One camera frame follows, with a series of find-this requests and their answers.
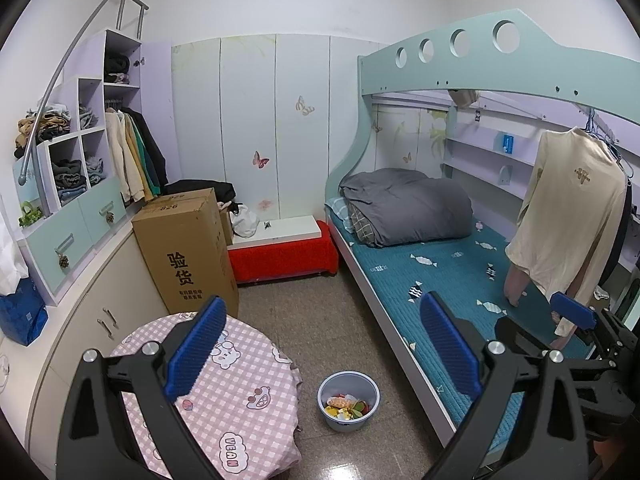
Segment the pink checkered tablecloth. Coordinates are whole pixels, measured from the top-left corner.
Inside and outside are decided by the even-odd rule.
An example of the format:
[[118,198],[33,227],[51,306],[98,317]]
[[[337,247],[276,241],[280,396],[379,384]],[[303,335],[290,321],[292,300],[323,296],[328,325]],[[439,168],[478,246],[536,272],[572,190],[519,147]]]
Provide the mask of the pink checkered tablecloth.
[[191,391],[175,403],[225,479],[270,479],[302,460],[299,369],[262,332],[227,318]]

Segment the green felt leaf ornament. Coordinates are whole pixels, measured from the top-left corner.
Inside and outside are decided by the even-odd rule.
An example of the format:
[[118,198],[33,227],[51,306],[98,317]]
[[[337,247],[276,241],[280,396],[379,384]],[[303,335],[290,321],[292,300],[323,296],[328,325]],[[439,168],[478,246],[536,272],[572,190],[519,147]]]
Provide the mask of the green felt leaf ornament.
[[358,400],[348,408],[348,414],[351,419],[363,418],[370,411],[370,406],[365,400]]

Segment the red covered low bench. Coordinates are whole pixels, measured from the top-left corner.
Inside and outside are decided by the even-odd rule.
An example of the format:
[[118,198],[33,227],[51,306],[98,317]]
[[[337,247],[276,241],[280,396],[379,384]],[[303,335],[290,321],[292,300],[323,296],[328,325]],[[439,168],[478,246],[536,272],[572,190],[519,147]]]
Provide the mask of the red covered low bench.
[[228,247],[229,258],[238,284],[256,284],[306,278],[311,275],[335,275],[338,251],[326,222],[317,220],[320,235],[306,240],[290,240],[253,247]]

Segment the plaid pillow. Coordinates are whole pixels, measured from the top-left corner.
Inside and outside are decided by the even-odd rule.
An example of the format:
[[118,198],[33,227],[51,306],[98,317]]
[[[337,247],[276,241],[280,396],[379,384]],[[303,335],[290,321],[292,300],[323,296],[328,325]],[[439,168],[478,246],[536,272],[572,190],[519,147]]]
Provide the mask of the plaid pillow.
[[371,222],[346,198],[329,198],[326,201],[326,206],[341,220],[345,230],[356,237],[361,244],[370,247],[375,245],[375,232]]

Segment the white plastic bag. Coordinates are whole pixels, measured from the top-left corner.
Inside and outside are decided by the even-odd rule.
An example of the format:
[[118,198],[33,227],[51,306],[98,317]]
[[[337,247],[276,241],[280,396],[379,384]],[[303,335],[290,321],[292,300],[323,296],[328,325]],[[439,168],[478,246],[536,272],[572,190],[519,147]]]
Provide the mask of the white plastic bag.
[[232,231],[236,236],[250,238],[257,232],[259,219],[246,205],[239,204],[230,212]]

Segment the metal curved handrail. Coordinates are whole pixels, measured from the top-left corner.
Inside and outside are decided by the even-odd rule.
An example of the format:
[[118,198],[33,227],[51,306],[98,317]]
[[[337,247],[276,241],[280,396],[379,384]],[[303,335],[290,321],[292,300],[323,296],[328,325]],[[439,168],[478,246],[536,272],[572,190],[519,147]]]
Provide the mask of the metal curved handrail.
[[46,104],[36,111],[55,115],[56,104],[67,110],[62,128],[39,125],[38,138],[24,147],[14,164],[17,191],[36,195],[55,191],[52,164],[60,158],[83,159],[87,154],[104,160],[107,177],[115,164],[107,147],[105,110],[118,104],[144,113],[153,107],[153,69],[145,55],[151,48],[142,41],[142,26],[149,7],[141,0],[120,0],[116,25],[85,39],[77,37],[63,56],[52,79]]

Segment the purple teal shelf unit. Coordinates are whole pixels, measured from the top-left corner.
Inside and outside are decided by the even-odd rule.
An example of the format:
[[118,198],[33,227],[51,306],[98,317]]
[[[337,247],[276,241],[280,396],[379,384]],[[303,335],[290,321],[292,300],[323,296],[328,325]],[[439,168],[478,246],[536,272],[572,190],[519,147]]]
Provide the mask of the purple teal shelf unit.
[[[172,102],[171,46],[167,42],[145,42],[151,51],[144,57],[152,67],[150,83],[153,107],[140,113],[113,104],[114,110],[133,110],[142,116],[142,128],[153,138],[154,154],[162,154],[166,184],[181,179],[182,169]],[[53,117],[31,110],[20,122],[18,140],[25,143],[34,120],[44,126],[62,128],[68,115],[64,105],[56,104]],[[125,203],[119,180],[107,177],[104,160],[87,154],[83,159],[60,158],[52,164],[55,191],[40,188],[36,195],[17,191],[24,211],[42,210],[43,216],[25,226],[18,244],[29,265],[29,273],[47,304],[58,304],[75,281],[75,275],[120,228],[124,219],[144,203]]]

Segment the white paper shopping bag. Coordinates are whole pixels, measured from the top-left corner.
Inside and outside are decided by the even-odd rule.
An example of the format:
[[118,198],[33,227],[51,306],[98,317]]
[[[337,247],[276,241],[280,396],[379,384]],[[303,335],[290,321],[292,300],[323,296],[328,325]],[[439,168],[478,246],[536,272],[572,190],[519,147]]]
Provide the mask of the white paper shopping bag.
[[0,220],[0,295],[10,296],[16,292],[21,280],[29,277],[28,266],[14,240],[6,218],[6,208],[1,204]]

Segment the cream hanging sweater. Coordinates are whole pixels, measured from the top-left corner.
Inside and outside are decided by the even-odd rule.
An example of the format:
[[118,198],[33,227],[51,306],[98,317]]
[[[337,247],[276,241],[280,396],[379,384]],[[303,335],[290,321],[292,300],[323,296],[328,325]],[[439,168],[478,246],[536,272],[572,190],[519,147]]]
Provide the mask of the cream hanging sweater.
[[528,285],[583,306],[599,285],[623,218],[628,180],[606,143],[581,128],[545,131],[516,232],[503,293],[517,306]]

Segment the teal bunk bed mattress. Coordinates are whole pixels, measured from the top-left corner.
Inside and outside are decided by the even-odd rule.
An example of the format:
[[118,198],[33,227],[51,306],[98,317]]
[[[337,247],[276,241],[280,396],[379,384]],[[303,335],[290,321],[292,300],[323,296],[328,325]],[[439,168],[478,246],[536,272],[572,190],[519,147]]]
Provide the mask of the teal bunk bed mattress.
[[535,286],[517,306],[503,295],[509,269],[506,239],[477,223],[460,240],[384,248],[361,243],[337,215],[342,200],[326,203],[326,221],[360,292],[392,347],[440,443],[447,444],[480,392],[472,352],[454,332],[469,322],[486,341],[508,318],[543,344],[555,338],[551,308]]

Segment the hanging clothes on rail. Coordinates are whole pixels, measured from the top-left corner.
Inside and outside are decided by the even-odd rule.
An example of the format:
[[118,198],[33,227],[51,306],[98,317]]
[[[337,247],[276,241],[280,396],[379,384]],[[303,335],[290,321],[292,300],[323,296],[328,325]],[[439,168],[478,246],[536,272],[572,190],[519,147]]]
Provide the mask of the hanging clothes on rail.
[[120,195],[125,203],[149,203],[162,194],[166,172],[162,154],[133,110],[105,110],[105,125]]

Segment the blue shopping bag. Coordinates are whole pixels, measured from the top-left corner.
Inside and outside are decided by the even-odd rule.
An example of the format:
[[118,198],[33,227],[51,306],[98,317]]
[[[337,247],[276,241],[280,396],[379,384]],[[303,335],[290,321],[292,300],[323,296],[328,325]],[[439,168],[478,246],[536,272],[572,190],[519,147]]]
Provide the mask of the blue shopping bag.
[[48,312],[40,292],[31,278],[23,278],[16,292],[0,300],[2,333],[28,347],[41,334],[48,320]]

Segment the grey folded duvet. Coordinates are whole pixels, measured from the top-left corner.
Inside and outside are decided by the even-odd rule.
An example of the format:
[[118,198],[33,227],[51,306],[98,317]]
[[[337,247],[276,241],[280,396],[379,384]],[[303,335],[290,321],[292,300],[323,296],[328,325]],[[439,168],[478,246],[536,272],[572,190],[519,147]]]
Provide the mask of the grey folded duvet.
[[447,178],[384,168],[344,178],[340,193],[371,222],[374,248],[454,240],[472,234],[469,195]]

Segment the black clothing pile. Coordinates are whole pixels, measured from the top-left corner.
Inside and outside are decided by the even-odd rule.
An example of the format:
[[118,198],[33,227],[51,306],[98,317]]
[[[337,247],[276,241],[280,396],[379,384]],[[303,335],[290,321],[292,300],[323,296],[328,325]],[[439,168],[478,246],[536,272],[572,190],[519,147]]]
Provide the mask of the black clothing pile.
[[230,182],[215,180],[183,179],[174,183],[169,183],[163,188],[164,195],[179,194],[192,191],[201,191],[211,188],[216,195],[216,200],[221,203],[233,202],[235,200],[235,189]]

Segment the blue plastic trash bucket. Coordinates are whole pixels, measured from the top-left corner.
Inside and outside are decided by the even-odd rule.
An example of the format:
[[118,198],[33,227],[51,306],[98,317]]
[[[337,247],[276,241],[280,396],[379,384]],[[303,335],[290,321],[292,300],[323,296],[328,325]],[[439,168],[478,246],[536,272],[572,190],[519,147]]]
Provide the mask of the blue plastic trash bucket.
[[[348,408],[358,400],[365,400],[370,411],[363,418],[351,419]],[[327,377],[317,391],[317,404],[326,424],[336,432],[354,432],[362,429],[373,417],[381,404],[381,393],[376,382],[366,374],[356,370],[343,370]],[[344,419],[326,414],[327,406],[344,408]]]

